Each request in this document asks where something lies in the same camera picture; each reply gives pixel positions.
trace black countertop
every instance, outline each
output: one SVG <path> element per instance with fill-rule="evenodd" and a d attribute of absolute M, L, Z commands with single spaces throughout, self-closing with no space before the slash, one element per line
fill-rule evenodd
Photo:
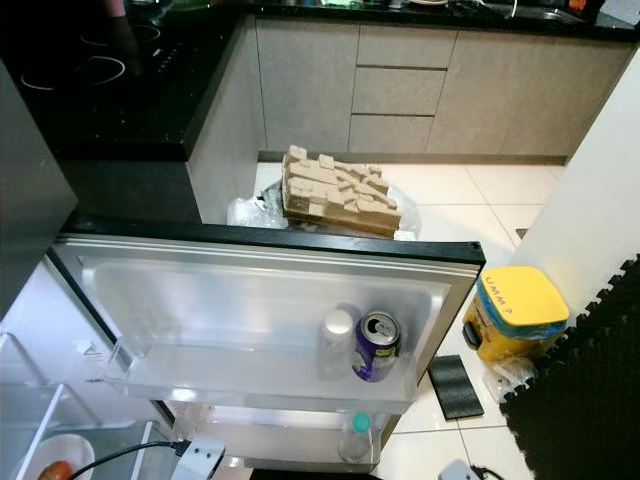
<path fill-rule="evenodd" d="M 222 0 L 211 8 L 183 14 L 179 21 L 167 25 L 165 37 L 188 48 L 171 82 L 161 94 L 151 96 L 153 101 L 131 101 L 131 95 L 108 90 L 100 96 L 86 96 L 77 92 L 52 95 L 23 88 L 25 101 L 54 155 L 78 160 L 187 161 L 247 14 L 625 42 L 640 38 L 633 26 L 603 15 L 592 23 L 575 24 L 505 19 L 468 0 L 450 0 L 446 7 L 405 4 L 399 9 L 362 4 L 323 6 L 321 0 Z M 11 40 L 8 35 L 2 40 L 3 58 L 19 84 L 20 51 L 7 48 Z"/>

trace bottle cap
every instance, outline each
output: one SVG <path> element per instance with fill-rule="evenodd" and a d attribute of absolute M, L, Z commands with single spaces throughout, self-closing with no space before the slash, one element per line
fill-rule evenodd
<path fill-rule="evenodd" d="M 371 428 L 371 419 L 366 413 L 357 413 L 353 417 L 353 429 L 356 433 L 367 433 Z"/>
<path fill-rule="evenodd" d="M 353 335 L 353 318 L 344 310 L 334 310 L 322 322 L 322 332 L 333 342 L 341 342 Z"/>

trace plastic container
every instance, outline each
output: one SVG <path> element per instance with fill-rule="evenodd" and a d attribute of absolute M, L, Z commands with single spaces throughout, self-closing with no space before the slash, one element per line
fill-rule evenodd
<path fill-rule="evenodd" d="M 485 271 L 464 318 L 467 344 L 483 360 L 535 356 L 543 341 L 562 332 L 569 308 L 551 281 L 533 267 Z"/>
<path fill-rule="evenodd" d="M 360 463 L 371 455 L 372 447 L 371 418 L 366 413 L 356 413 L 342 429 L 338 453 L 345 462 Z"/>
<path fill-rule="evenodd" d="M 353 318 L 344 310 L 334 310 L 320 325 L 316 362 L 318 377 L 337 380 L 352 375 L 354 350 Z"/>

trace cabinet drawer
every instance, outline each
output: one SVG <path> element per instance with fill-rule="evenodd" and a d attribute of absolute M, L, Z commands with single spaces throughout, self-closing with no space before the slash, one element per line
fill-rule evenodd
<path fill-rule="evenodd" d="M 445 73 L 357 68 L 353 113 L 434 115 Z"/>
<path fill-rule="evenodd" d="M 432 117 L 353 115 L 349 151 L 423 153 L 432 122 Z"/>
<path fill-rule="evenodd" d="M 456 35 L 454 30 L 363 25 L 358 65 L 447 68 Z"/>

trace cable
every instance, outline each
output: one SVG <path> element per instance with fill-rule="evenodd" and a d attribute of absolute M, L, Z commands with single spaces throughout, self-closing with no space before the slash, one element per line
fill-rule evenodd
<path fill-rule="evenodd" d="M 85 465 L 84 467 L 82 467 L 80 470 L 74 472 L 68 480 L 74 480 L 76 478 L 78 478 L 80 475 L 82 475 L 84 472 L 86 472 L 87 470 L 91 470 L 94 467 L 97 467 L 98 465 L 102 465 L 103 463 L 106 463 L 110 460 L 113 460 L 114 458 L 118 458 L 121 457 L 122 455 L 126 455 L 127 453 L 131 453 L 131 452 L 135 452 L 136 450 L 142 450 L 143 448 L 151 448 L 151 447 L 171 447 L 176 451 L 176 455 L 181 457 L 184 452 L 187 450 L 187 448 L 189 448 L 189 445 L 191 444 L 191 442 L 189 440 L 183 440 L 181 442 L 162 442 L 162 441 L 158 441 L 158 442 L 149 442 L 149 443 L 141 443 L 139 445 L 133 445 L 131 447 L 127 447 L 127 448 L 123 448 L 122 450 L 118 450 L 115 453 L 112 453 L 111 455 L 107 455 L 106 457 L 102 457 L 98 460 L 96 460 L 93 463 L 90 463 L 89 465 Z"/>
<path fill-rule="evenodd" d="M 504 477 L 501 477 L 496 472 L 486 467 L 477 467 L 475 465 L 471 465 L 471 470 L 473 470 L 473 473 L 475 473 L 480 478 L 487 478 L 488 473 L 497 480 L 504 480 Z"/>

